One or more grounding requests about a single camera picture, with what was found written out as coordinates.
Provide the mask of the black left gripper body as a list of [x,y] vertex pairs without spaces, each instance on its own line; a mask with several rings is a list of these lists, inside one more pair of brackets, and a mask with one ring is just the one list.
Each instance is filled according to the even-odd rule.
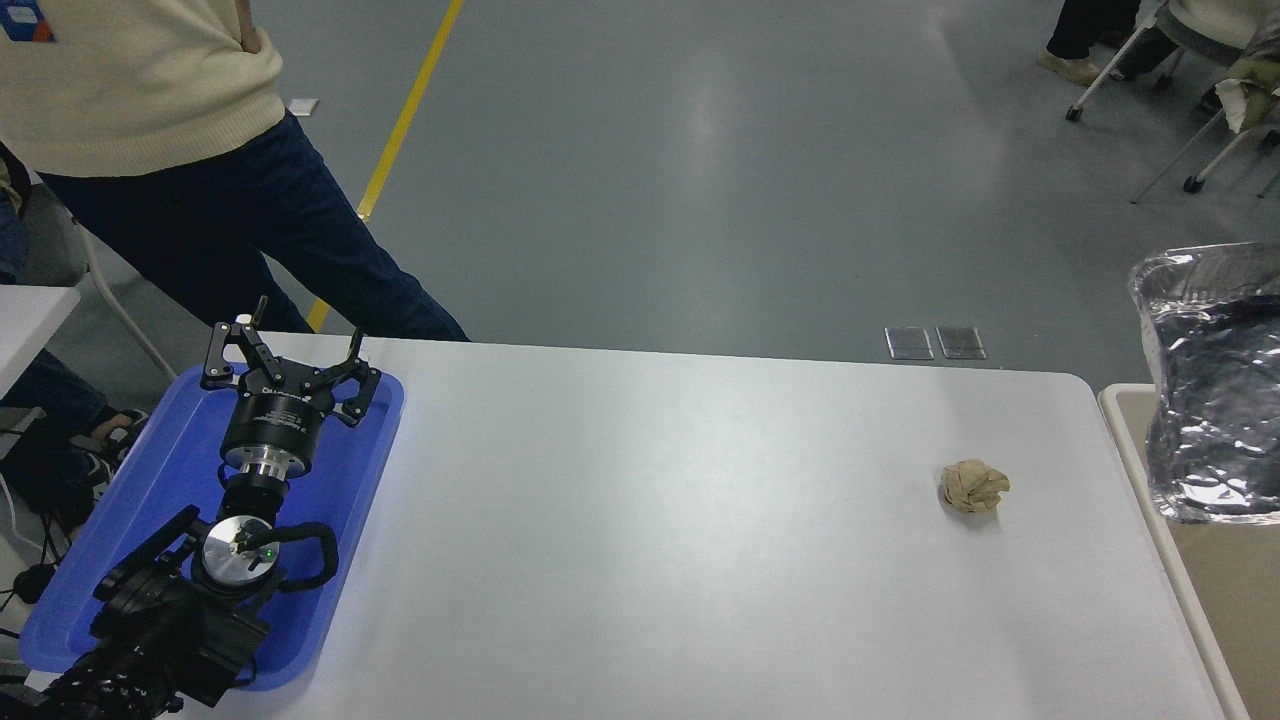
[[320,429],[335,400],[328,387],[300,383],[271,387],[261,372],[248,372],[236,382],[237,400],[220,447],[221,459],[243,464],[251,448],[271,447],[292,456],[292,466],[310,466]]

